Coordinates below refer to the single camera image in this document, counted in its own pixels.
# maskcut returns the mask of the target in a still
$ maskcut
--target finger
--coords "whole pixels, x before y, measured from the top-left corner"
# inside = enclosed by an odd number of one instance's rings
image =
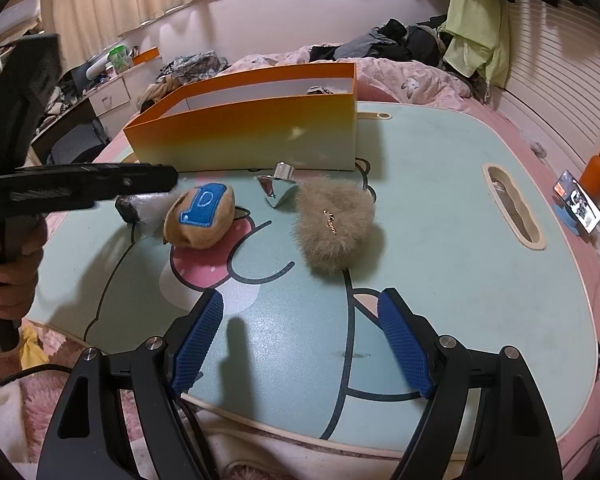
[[[13,306],[0,306],[0,318],[1,319],[22,319],[25,317],[31,309],[31,301],[25,301]]]
[[[46,219],[40,217],[36,226],[31,230],[22,244],[22,254],[28,256],[41,249],[46,243]]]
[[[0,306],[12,306],[27,301],[33,301],[38,280],[32,280],[25,285],[0,286]]]
[[[0,283],[24,285],[35,278],[42,261],[43,251],[38,249],[29,256],[21,256],[15,262],[0,265]]]

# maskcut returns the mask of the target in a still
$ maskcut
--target light green cloth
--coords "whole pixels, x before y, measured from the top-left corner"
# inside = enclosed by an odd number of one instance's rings
[[[471,77],[503,87],[509,75],[509,7],[506,0],[451,0],[442,30],[454,38],[445,61]]]

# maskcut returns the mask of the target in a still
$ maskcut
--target phone screen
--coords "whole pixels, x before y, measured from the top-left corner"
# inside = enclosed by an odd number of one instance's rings
[[[600,209],[593,203],[582,189],[582,186],[568,171],[564,171],[560,180],[554,186],[555,192],[571,209],[573,215],[582,224],[585,231],[590,233],[600,222]]]

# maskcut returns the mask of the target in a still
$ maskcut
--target orange bottle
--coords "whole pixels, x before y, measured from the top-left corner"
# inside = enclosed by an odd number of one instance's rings
[[[600,202],[600,153],[589,160],[580,177],[580,185],[594,202]]]

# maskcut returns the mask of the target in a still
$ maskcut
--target yellow cloth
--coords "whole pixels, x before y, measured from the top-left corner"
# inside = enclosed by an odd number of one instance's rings
[[[506,0],[451,0],[443,30],[454,38],[445,61],[464,76],[477,70],[503,87],[509,75],[509,7]]]
[[[20,365],[23,370],[49,362],[49,357],[38,345],[38,336],[32,326],[22,327],[22,339],[24,343],[20,348]]]

